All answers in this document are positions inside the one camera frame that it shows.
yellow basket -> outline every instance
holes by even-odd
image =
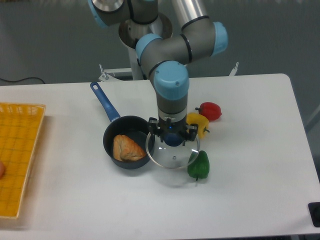
[[[0,218],[19,216],[46,105],[0,102]]]

glass lid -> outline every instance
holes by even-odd
[[[185,144],[180,143],[177,146],[170,146],[161,142],[161,138],[156,135],[151,135],[149,132],[146,137],[145,149],[150,159],[158,166],[166,169],[181,169],[185,168],[195,161],[200,150],[200,141],[198,135],[194,141],[186,141]]]

bread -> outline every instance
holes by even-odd
[[[137,161],[146,156],[145,151],[126,135],[117,135],[113,139],[113,157],[119,161]]]

black saucepan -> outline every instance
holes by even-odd
[[[137,169],[145,165],[150,160],[148,155],[136,161],[120,161],[114,158],[113,149],[115,136],[126,135],[146,152],[146,139],[149,133],[148,122],[138,116],[120,117],[99,84],[97,82],[92,82],[90,87],[99,99],[111,122],[103,135],[103,146],[106,153],[117,166],[123,169]],[[153,149],[154,142],[150,141],[149,144],[149,149]]]

blue handle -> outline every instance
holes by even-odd
[[[108,115],[108,118],[110,122],[113,122],[114,120],[120,118],[119,113],[115,109],[115,107],[111,104],[107,96],[105,95],[104,91],[102,88],[99,86],[97,82],[92,82],[90,84],[90,87],[96,97],[99,99],[100,103],[102,104],[106,114]]]

